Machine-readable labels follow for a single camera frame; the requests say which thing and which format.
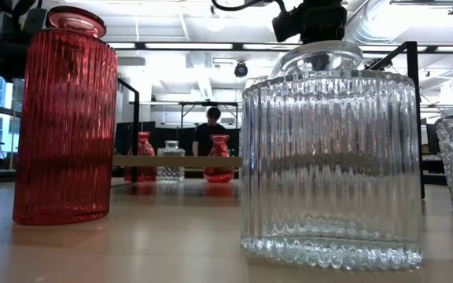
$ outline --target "ceiling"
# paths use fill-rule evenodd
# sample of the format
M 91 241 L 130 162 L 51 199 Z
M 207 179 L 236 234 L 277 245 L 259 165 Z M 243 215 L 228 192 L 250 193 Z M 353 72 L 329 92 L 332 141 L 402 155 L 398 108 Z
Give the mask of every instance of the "ceiling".
M 285 0 L 289 9 L 298 6 L 301 0 Z M 348 15 L 362 17 L 355 11 L 365 0 L 347 0 Z M 238 6 L 244 0 L 219 1 L 225 6 Z M 78 6 L 102 18 L 108 32 L 106 42 L 275 42 L 271 30 L 271 19 L 278 15 L 275 3 L 264 7 L 252 7 L 241 12 L 228 13 L 214 9 L 210 0 L 45 0 L 47 9 L 53 6 Z M 390 9 L 378 14 L 382 25 L 373 25 L 377 32 L 397 31 L 389 43 L 418 41 L 419 44 L 453 44 L 453 15 L 449 7 L 419 10 L 405 8 L 402 11 Z M 288 42 L 298 42 L 293 37 Z M 176 51 L 118 51 L 119 57 L 144 58 L 144 72 L 149 74 L 153 94 L 190 93 L 199 87 L 197 72 L 186 67 L 186 55 L 190 52 Z M 230 58 L 246 61 L 249 73 L 246 78 L 234 76 L 233 64 L 222 64 L 200 75 L 207 76 L 213 89 L 244 89 L 247 78 L 269 75 L 279 54 L 274 52 L 207 52 L 213 58 Z M 398 56 L 393 60 L 391 72 L 406 72 L 406 58 Z M 440 92 L 441 83 L 448 79 L 438 76 L 453 70 L 453 55 L 424 54 L 419 56 L 421 81 L 432 80 L 422 91 L 431 98 Z M 132 72 L 131 67 L 120 66 L 122 73 Z

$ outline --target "wooden table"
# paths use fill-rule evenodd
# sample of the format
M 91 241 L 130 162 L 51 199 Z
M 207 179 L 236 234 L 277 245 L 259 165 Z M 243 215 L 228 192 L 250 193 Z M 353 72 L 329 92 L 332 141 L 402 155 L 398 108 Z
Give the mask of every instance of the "wooden table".
M 446 187 L 426 189 L 423 266 L 395 272 L 320 270 L 245 256 L 237 195 L 237 182 L 119 187 L 103 219 L 32 227 L 13 224 L 13 183 L 1 184 L 0 282 L 453 282 Z

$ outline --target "security camera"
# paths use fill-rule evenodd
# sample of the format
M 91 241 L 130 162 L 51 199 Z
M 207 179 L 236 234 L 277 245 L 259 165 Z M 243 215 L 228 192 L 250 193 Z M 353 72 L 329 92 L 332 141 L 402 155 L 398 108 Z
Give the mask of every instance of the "security camera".
M 245 62 L 237 62 L 235 66 L 234 74 L 238 78 L 244 78 L 248 74 L 248 66 L 245 65 Z

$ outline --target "glass jar lid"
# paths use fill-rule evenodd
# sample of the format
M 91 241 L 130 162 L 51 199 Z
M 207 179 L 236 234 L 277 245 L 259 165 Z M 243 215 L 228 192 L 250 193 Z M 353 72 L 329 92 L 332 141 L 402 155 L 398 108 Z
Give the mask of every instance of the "glass jar lid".
M 281 58 L 281 72 L 291 75 L 298 72 L 357 69 L 363 60 L 363 51 L 350 42 L 330 40 L 313 42 L 289 51 Z
M 48 12 L 47 21 L 47 26 L 73 30 L 96 38 L 106 34 L 106 24 L 100 17 L 76 7 L 53 7 Z

